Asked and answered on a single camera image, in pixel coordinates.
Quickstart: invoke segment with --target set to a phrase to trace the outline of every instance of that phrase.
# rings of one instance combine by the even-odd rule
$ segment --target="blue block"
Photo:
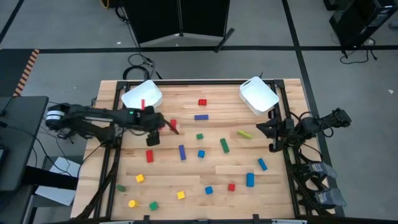
[[[246,174],[246,186],[254,187],[254,174],[252,173]]]
[[[201,120],[201,119],[209,119],[209,116],[207,114],[195,115],[195,120]]]
[[[185,160],[185,159],[186,159],[186,157],[185,157],[185,149],[184,149],[184,145],[180,145],[178,148],[180,149],[180,156],[181,156],[181,160]]]
[[[212,194],[213,188],[211,186],[205,188],[206,194]]]
[[[199,150],[198,157],[204,158],[205,152],[203,150]]]
[[[263,171],[268,169],[266,163],[261,158],[259,159],[259,163]]]

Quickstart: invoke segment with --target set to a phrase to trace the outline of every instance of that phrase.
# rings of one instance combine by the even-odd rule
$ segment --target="gray floor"
[[[0,26],[16,0],[0,2]],[[319,0],[289,0],[300,45],[336,45],[326,11]],[[227,45],[292,45],[280,0],[232,0],[228,27],[236,32]],[[387,24],[373,36],[379,45],[398,44],[398,32]],[[154,46],[214,45],[209,40],[168,40]],[[133,47],[126,25],[98,1],[25,0],[0,48]],[[349,60],[364,58],[356,52]],[[343,65],[341,52],[304,52],[303,56],[321,115],[345,109],[352,126],[328,139],[338,185],[347,201],[347,217],[398,220],[396,185],[398,51],[375,51],[379,58],[365,64]],[[51,101],[88,105],[100,80],[121,79],[129,53],[40,54],[24,95],[47,95]],[[164,78],[301,78],[295,52],[222,51],[145,53]],[[129,78],[140,78],[132,73]],[[40,134],[51,156],[61,155],[55,140]],[[83,140],[60,142],[68,155],[82,155]],[[43,154],[39,150],[39,164]],[[35,223],[64,220],[70,208],[38,212]]]

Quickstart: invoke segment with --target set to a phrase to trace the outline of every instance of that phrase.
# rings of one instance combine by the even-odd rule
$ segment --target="red block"
[[[199,99],[198,105],[206,106],[207,105],[207,100],[206,99]]]
[[[147,150],[147,162],[154,161],[154,152],[153,150]]]
[[[235,185],[234,184],[228,184],[228,191],[235,191]]]
[[[177,120],[176,119],[171,119],[170,120],[170,125],[171,125],[171,127],[173,127],[173,128],[177,128]]]

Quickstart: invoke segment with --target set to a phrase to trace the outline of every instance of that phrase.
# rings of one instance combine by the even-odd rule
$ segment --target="wooden table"
[[[116,82],[101,82],[96,108],[112,108]],[[295,114],[308,111],[300,80],[286,79],[284,82],[290,110]],[[169,128],[161,130],[160,144],[150,147],[154,150],[155,162],[149,164],[146,161],[146,150],[149,149],[146,137],[125,132],[117,184],[126,186],[127,191],[115,191],[112,220],[142,220],[144,215],[150,215],[151,220],[248,219],[253,214],[259,214],[260,218],[294,217],[283,153],[269,152],[268,145],[272,140],[255,127],[256,123],[266,122],[268,117],[255,116],[240,100],[238,87],[159,86],[163,103],[157,110],[167,120],[177,120],[180,135]],[[198,106],[200,98],[208,100],[207,106]],[[280,108],[284,118],[282,104]],[[208,114],[210,118],[195,121],[195,114]],[[237,130],[245,130],[254,137],[245,139],[237,134]],[[196,139],[199,133],[204,139]],[[229,145],[228,154],[223,152],[221,138],[225,138]],[[186,161],[180,160],[178,146],[181,144],[185,146]],[[307,144],[318,147],[315,139]],[[89,140],[85,156],[98,145],[97,140]],[[197,156],[199,149],[205,150],[204,159]],[[302,149],[308,158],[319,159],[315,151],[305,146]],[[83,164],[71,217],[77,216],[96,192],[103,156],[104,149],[99,149]],[[267,171],[260,168],[259,158],[266,162]],[[253,188],[246,187],[248,172],[256,176]],[[145,176],[141,184],[136,182],[138,174]],[[236,184],[235,192],[227,191],[229,183]],[[205,187],[209,185],[214,190],[211,195],[205,193]],[[178,200],[177,192],[181,190],[186,197]],[[107,199],[106,192],[101,215],[104,215]],[[139,206],[129,208],[130,200],[137,200]],[[156,211],[149,208],[153,201],[159,204]]]

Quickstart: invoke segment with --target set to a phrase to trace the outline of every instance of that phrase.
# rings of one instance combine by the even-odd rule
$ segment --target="white paper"
[[[66,160],[63,157],[58,157],[57,160],[54,162],[57,167],[63,170],[67,170],[70,175],[77,177],[77,172],[79,170],[80,164],[77,164],[76,162],[72,162],[69,160]],[[51,167],[50,172],[54,173],[62,173],[63,171],[59,170],[56,168],[54,165]],[[48,198],[50,200],[54,200],[58,203],[64,204],[64,205],[71,205],[73,202],[73,199],[75,198],[75,190],[67,190],[67,189],[58,189],[55,187],[44,187],[44,186],[39,186],[36,190],[36,194],[43,196],[45,198]]]

